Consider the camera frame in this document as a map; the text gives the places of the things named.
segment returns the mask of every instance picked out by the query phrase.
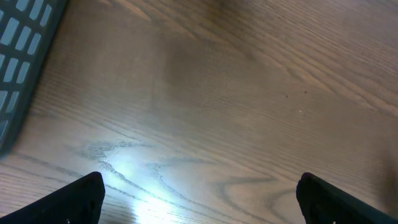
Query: gray plastic basket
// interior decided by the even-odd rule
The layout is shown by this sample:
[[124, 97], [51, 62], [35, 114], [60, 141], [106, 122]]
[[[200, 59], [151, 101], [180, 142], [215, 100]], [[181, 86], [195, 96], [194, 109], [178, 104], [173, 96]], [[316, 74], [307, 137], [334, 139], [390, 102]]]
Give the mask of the gray plastic basket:
[[10, 150], [66, 0], [0, 0], [0, 156]]

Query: black object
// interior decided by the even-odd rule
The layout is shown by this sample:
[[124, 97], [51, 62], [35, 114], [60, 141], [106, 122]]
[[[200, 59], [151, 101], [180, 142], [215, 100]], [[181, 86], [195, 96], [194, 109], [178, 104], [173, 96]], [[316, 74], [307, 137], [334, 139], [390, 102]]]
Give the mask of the black object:
[[67, 0], [0, 0], [0, 157], [13, 145]]
[[398, 224], [398, 220], [310, 173], [304, 173], [298, 182], [296, 196], [307, 224]]
[[99, 172], [0, 218], [2, 224], [97, 224], [105, 197]]

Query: wood grain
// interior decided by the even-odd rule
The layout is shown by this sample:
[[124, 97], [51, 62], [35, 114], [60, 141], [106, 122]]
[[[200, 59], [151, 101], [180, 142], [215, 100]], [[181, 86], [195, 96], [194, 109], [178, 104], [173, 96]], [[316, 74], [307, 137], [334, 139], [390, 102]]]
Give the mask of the wood grain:
[[393, 214], [396, 9], [70, 0], [0, 161], [0, 215], [94, 170], [101, 223], [304, 223], [303, 172]]

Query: perforated plastic tray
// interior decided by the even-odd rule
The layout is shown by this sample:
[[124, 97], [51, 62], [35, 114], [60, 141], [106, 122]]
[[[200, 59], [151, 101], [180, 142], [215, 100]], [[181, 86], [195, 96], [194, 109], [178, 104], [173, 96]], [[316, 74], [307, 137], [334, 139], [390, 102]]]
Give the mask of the perforated plastic tray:
[[0, 0], [0, 157], [11, 148], [67, 0]]

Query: wooden table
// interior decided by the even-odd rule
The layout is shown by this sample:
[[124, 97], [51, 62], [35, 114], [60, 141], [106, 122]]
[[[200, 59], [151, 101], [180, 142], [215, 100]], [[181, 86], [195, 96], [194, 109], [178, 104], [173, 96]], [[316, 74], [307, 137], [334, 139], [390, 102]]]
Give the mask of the wooden table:
[[101, 223], [304, 223], [313, 172], [396, 211], [395, 0], [69, 0], [0, 215], [94, 170]]

